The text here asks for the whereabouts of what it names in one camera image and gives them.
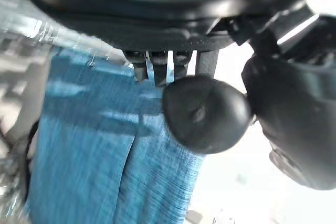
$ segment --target plastic wrap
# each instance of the plastic wrap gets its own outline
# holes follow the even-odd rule
[[[25,179],[19,156],[0,159],[0,224],[30,224],[24,208]]]

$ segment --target blue denim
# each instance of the blue denim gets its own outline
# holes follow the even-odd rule
[[[183,223],[203,157],[167,130],[161,91],[56,49],[28,205],[33,224]]]

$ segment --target metal prong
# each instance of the metal prong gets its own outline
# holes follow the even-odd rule
[[[148,52],[148,54],[153,64],[155,86],[166,86],[168,51]]]
[[[134,78],[137,82],[148,80],[145,52],[123,51],[126,59],[134,66]]]
[[[174,52],[174,81],[183,78],[187,75],[188,64],[191,60],[193,52]]]

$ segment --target black rubber knob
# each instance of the black rubber knob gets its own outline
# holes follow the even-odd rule
[[[198,153],[219,153],[233,147],[252,121],[246,97],[207,76],[171,83],[163,92],[162,106],[177,141]]]

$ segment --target black plastic housing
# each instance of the black plastic housing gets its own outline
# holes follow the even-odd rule
[[[336,21],[321,17],[281,58],[254,56],[243,71],[248,99],[273,147],[271,160],[296,182],[336,188]]]

